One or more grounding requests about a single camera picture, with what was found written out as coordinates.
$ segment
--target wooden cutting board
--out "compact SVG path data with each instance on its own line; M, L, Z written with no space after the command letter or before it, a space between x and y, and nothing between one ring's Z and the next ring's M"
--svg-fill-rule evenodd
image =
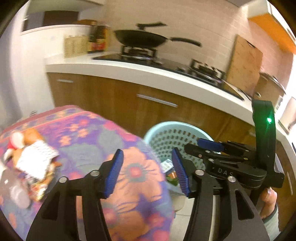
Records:
M263 53L237 35L226 81L253 96L259 80Z

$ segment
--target pan handle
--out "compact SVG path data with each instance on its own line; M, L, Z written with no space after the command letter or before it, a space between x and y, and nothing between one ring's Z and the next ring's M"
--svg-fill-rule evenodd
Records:
M185 39L185 38L170 38L171 41L179 41L179 42L185 42L185 43L190 43L194 44L198 47L202 47L202 44L198 41L192 40L192 39Z
M157 22L157 23L137 23L137 27L140 30L144 30L146 27L163 27L167 26L165 23Z

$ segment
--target floral tablecloth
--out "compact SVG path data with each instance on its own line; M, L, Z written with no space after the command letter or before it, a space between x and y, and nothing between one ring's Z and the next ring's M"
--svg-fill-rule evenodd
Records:
M0 136L2 157L12 130L36 128L46 142L59 151L62 167L57 179L83 177L110 160L115 151L124 151L124 163L113 194L102 200L104 216L113 241L166 241L173 208L160 171L159 161L144 141L112 121L76 106L59 107L21 121ZM5 217L25 240L41 202L19 209L0 196Z

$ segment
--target cabinet handle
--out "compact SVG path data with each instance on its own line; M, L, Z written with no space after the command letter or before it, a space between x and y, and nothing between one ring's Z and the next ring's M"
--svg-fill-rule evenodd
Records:
M57 81L58 82L65 82L65 83L74 83L73 80L60 80L60 79L58 79Z
M137 96L140 97L140 98L147 99L147 100L152 100L152 101L155 101L155 102L158 102L158 103L161 103L161 104L166 104L166 105L169 105L169 106L172 106L172 107L175 107L175 108L178 107L178 105L176 105L174 103L167 102L167 101L160 100L160 99L156 99L156 98L153 98L153 97L150 97L150 96L140 95L140 94L137 94Z
M287 172L287 178L288 178L288 182L289 182L289 186L290 186L291 196L293 196L293 188L292 188L292 183L291 183L289 172Z
M256 92L255 95L258 97L258 98L261 98L261 94L259 92Z
M250 132L250 131L249 131L249 135L250 135L250 136L253 136L253 137L256 137L256 134L255 134L254 132Z

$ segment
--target sleeve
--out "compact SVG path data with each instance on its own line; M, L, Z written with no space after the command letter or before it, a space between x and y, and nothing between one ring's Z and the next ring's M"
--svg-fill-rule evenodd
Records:
M274 211L267 218L262 220L267 230L270 241L273 241L279 234L279 209L276 204Z

